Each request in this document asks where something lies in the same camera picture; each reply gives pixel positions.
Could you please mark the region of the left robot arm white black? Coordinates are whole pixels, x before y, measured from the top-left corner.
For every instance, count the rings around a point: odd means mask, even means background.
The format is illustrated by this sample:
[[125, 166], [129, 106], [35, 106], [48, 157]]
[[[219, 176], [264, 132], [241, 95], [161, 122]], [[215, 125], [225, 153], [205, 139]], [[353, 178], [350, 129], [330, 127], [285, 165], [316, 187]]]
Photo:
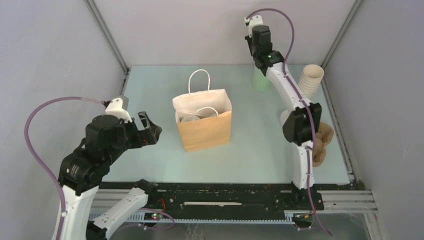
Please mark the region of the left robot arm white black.
[[137, 181], [130, 192], [100, 217], [89, 220], [95, 195], [112, 164], [127, 150], [155, 145], [162, 128], [147, 113], [138, 113], [144, 129], [134, 119], [113, 115], [96, 116], [85, 128], [85, 138], [60, 166], [58, 182], [63, 190], [65, 211], [61, 214], [60, 240], [108, 240], [135, 211], [153, 208], [158, 202], [156, 186]]

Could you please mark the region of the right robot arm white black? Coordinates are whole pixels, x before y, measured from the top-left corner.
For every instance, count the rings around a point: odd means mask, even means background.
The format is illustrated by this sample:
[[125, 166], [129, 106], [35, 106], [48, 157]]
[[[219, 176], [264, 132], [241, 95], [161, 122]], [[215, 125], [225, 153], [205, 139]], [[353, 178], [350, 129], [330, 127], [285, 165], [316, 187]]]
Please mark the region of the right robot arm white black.
[[299, 189], [291, 194], [291, 204], [304, 209], [311, 202], [315, 181], [312, 171], [313, 148], [322, 115], [322, 106], [312, 103], [292, 79], [283, 55], [273, 50], [271, 31], [267, 25], [248, 28], [245, 37], [256, 68], [270, 80], [287, 109], [281, 114], [282, 132], [293, 150], [293, 185]]

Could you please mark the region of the brown paper takeout bag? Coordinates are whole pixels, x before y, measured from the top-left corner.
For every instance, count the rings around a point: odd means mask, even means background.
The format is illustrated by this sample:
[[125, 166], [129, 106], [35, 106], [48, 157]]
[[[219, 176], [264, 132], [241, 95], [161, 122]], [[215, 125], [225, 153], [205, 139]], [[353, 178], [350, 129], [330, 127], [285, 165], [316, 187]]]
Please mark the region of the brown paper takeout bag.
[[[192, 77], [199, 72], [207, 75], [207, 89], [191, 91]], [[210, 89], [211, 77], [207, 70], [197, 69], [188, 79], [188, 93], [172, 99], [175, 110], [175, 122], [186, 152], [211, 148], [228, 144], [231, 139], [232, 103], [225, 89]], [[206, 117], [196, 121], [180, 122], [190, 114], [204, 109], [212, 109], [219, 114], [217, 117]]]

